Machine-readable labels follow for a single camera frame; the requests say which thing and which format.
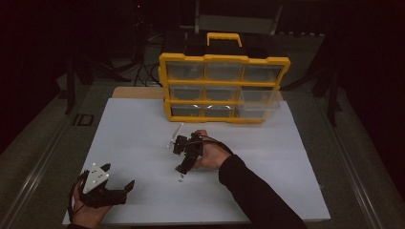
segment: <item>transparent drawer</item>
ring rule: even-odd
[[[238,93],[237,86],[205,86],[205,99],[213,101],[234,101]]]
[[[243,81],[275,82],[282,68],[278,65],[245,65]]]
[[[172,104],[172,116],[201,116],[202,106],[196,104]]]
[[[202,62],[166,62],[167,78],[194,80],[203,79]]]
[[[202,99],[203,86],[169,85],[170,99],[200,100]]]
[[[274,91],[241,91],[235,116],[240,118],[270,118],[280,109]]]
[[[243,64],[212,62],[206,64],[206,79],[218,81],[239,81]]]
[[[203,115],[206,117],[232,117],[235,106],[204,105]]]

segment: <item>toolbox handle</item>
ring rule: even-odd
[[[241,37],[238,33],[224,33],[224,32],[209,32],[206,34],[206,45],[209,46],[210,39],[217,40],[236,40],[239,47],[242,46]]]

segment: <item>hand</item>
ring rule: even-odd
[[[84,205],[82,201],[79,199],[79,192],[80,192],[80,183],[78,182],[75,186],[74,191],[74,198],[75,198],[75,206],[74,206],[74,217],[72,223],[84,226],[88,228],[98,228],[102,220],[104,219],[107,212],[113,206],[105,206],[99,208],[88,207]]]
[[[202,135],[202,140],[210,140],[206,130],[198,130],[197,135]],[[196,161],[194,168],[200,167],[219,169],[224,161],[230,156],[226,150],[215,143],[205,142],[202,147],[202,157]]]

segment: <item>yellow and black toolbox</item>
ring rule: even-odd
[[[164,111],[170,121],[264,122],[289,65],[270,35],[171,31],[160,55]]]

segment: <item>person's left hand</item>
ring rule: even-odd
[[[74,191],[74,198],[75,198],[75,206],[74,206],[74,216],[72,223],[88,227],[88,228],[98,228],[102,220],[104,219],[107,212],[113,206],[105,206],[99,208],[88,207],[84,205],[82,201],[79,199],[79,192],[80,192],[80,183],[78,182],[75,186]]]

